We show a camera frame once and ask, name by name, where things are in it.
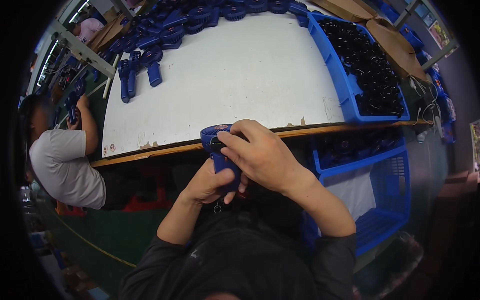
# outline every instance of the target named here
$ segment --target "black shirt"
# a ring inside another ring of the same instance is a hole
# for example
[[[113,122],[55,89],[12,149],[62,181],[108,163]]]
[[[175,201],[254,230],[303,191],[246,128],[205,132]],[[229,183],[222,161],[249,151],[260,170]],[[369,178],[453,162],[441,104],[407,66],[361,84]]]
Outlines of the black shirt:
[[[355,243],[355,234],[319,238],[309,269],[286,237],[248,214],[215,214],[190,245],[155,236],[122,280],[119,299],[200,300],[220,292],[242,300],[352,299]]]

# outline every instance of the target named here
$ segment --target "blue plastic crate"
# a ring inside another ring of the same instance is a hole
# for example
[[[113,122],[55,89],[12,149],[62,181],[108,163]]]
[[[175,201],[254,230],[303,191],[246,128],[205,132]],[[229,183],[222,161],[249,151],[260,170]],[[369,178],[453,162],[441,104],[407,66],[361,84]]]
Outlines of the blue plastic crate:
[[[331,167],[331,168],[322,169],[321,166],[320,166],[320,157],[318,156],[318,150],[317,150],[316,142],[315,142],[314,139],[315,139],[315,136],[312,136],[311,144],[312,144],[313,161],[315,163],[315,170],[320,175],[325,173],[325,172],[332,172],[332,171],[335,171],[337,169],[348,168],[349,165],[361,162],[362,160],[368,160],[368,161],[374,162],[374,161],[377,161],[378,159],[388,158],[392,154],[395,154],[398,148],[401,148],[401,147],[404,148],[405,145],[407,144],[407,142],[405,140],[405,137],[402,137],[400,139],[400,141],[398,141],[397,146],[395,148],[391,149],[391,150],[388,150],[388,151],[385,151],[385,152],[382,152],[382,153],[378,153],[378,154],[375,154],[371,157],[367,157],[367,158],[364,158],[364,159],[361,159],[361,160],[352,161],[352,162],[346,163],[344,165],[339,165],[339,166],[335,166],[335,167]]]
[[[387,158],[370,157],[332,172],[326,172],[319,177],[323,184],[325,178],[369,165],[373,165],[370,181],[376,208],[369,210],[355,222],[357,256],[390,237],[408,221],[411,195],[407,149],[403,146],[392,151]],[[320,237],[320,232],[315,221],[305,211],[302,214],[300,229],[303,240],[314,249],[315,240]]]
[[[380,121],[395,122],[402,120],[410,120],[410,113],[408,112],[407,103],[405,102],[405,98],[403,97],[400,86],[398,87],[398,89],[400,90],[400,95],[402,96],[402,105],[405,108],[405,111],[400,118],[396,116],[360,115],[357,101],[355,100],[355,95],[363,94],[363,91],[357,84],[357,77],[353,74],[347,76],[347,73],[345,72],[342,63],[338,58],[338,55],[335,52],[332,43],[330,43],[325,32],[317,22],[323,19],[333,19],[341,22],[346,21],[340,18],[329,17],[315,12],[309,12],[308,18],[310,19],[308,23],[308,30],[324,58],[325,64],[327,65],[328,71],[330,72],[330,76],[332,76],[332,81],[338,95],[340,106],[342,107],[343,118],[345,119],[345,122],[367,123]],[[357,28],[360,32],[366,34],[372,43],[375,42],[372,35],[365,27],[357,24]]]

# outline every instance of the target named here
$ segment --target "wooden table edge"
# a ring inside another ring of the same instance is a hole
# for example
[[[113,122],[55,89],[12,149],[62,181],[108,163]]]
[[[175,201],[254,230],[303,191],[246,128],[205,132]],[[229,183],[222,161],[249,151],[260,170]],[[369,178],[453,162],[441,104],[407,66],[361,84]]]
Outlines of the wooden table edge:
[[[398,121],[395,123],[368,123],[363,125],[358,124],[345,124],[345,123],[333,123],[332,125],[311,125],[311,126],[295,126],[295,127],[286,127],[279,129],[272,129],[273,132],[278,134],[281,138],[302,136],[316,133],[325,133],[325,132],[338,132],[338,131],[347,131],[347,130],[359,130],[359,129],[369,129],[369,128],[382,128],[390,126],[403,126],[403,125],[413,125],[413,121]],[[425,121],[419,120],[417,124],[426,124]],[[90,166],[93,168],[113,165],[118,163],[123,163],[127,161],[133,161],[138,159],[144,159],[159,155],[166,155],[178,152],[185,152],[191,150],[202,149],[202,144],[198,142],[199,140],[190,141],[192,144],[170,144],[165,146],[160,146],[156,148],[150,148],[143,150],[141,152],[134,152],[126,155],[112,156],[109,158],[103,158],[101,160],[96,160],[90,163]]]

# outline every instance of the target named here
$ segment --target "white table surface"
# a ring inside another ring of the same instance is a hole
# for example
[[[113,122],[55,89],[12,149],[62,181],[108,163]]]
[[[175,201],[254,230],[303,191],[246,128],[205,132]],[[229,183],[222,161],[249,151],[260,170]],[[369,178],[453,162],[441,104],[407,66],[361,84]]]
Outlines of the white table surface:
[[[344,121],[320,51],[290,13],[220,18],[218,26],[186,35],[179,49],[165,50],[160,71],[163,82],[151,87],[146,68],[140,70],[127,104],[115,75],[102,157],[199,139],[205,127],[245,118],[268,128]]]

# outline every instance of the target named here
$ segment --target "white t-shirt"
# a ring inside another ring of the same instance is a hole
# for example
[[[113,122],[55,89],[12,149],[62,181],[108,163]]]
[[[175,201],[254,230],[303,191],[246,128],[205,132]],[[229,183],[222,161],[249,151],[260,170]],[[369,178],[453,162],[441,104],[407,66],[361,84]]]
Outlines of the white t-shirt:
[[[90,40],[93,33],[98,30],[102,30],[103,24],[99,20],[95,18],[88,18],[80,23],[81,31],[78,38],[83,42],[86,43]]]
[[[30,160],[50,196],[72,206],[100,209],[105,183],[85,157],[85,139],[82,130],[47,130],[30,147]]]

